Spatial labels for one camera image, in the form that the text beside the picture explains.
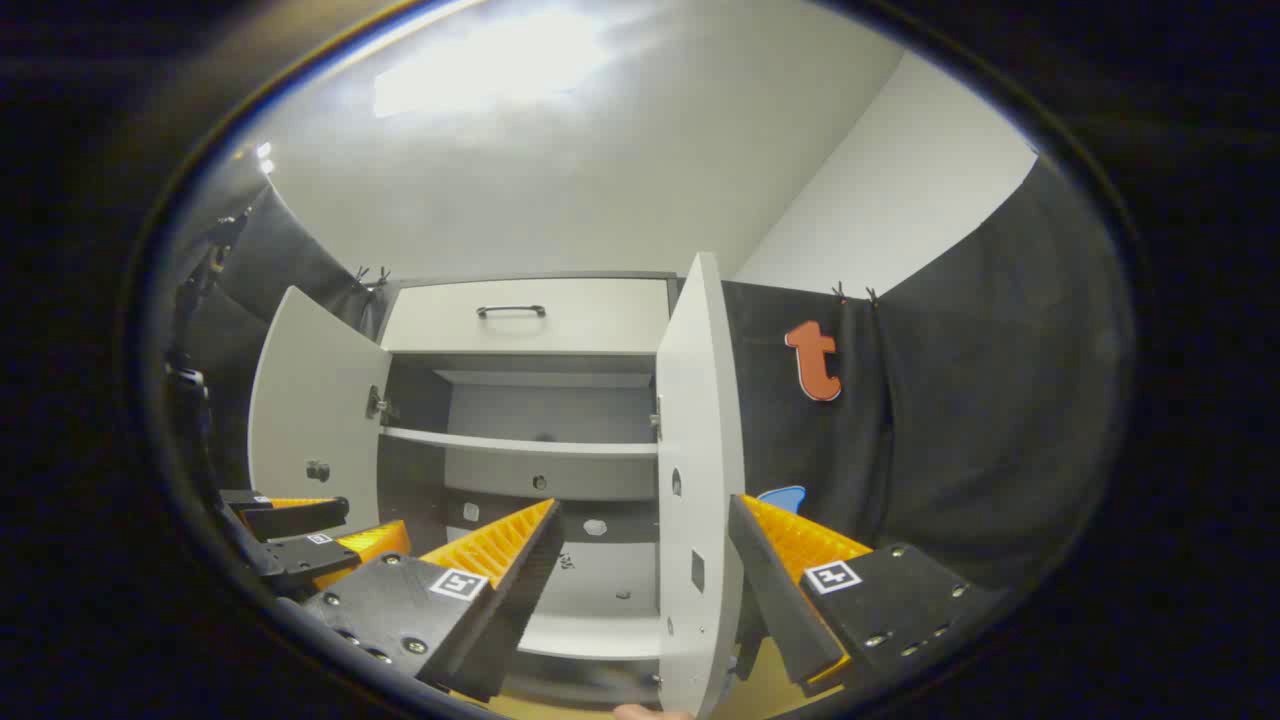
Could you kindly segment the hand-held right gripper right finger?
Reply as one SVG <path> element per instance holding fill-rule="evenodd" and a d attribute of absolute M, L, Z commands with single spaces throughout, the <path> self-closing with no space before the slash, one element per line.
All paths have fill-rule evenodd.
<path fill-rule="evenodd" d="M 728 537 L 756 615 L 806 694 L 893 691 L 978 633 L 995 591 L 923 550 L 877 550 L 759 498 L 733 495 Z"/>

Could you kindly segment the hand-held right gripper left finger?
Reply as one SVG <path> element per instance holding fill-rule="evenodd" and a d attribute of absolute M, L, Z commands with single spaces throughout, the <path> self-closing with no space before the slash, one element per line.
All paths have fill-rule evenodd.
<path fill-rule="evenodd" d="M 563 543 L 562 503 L 547 498 L 424 556 L 376 553 L 302 607 L 385 669 L 488 701 Z"/>

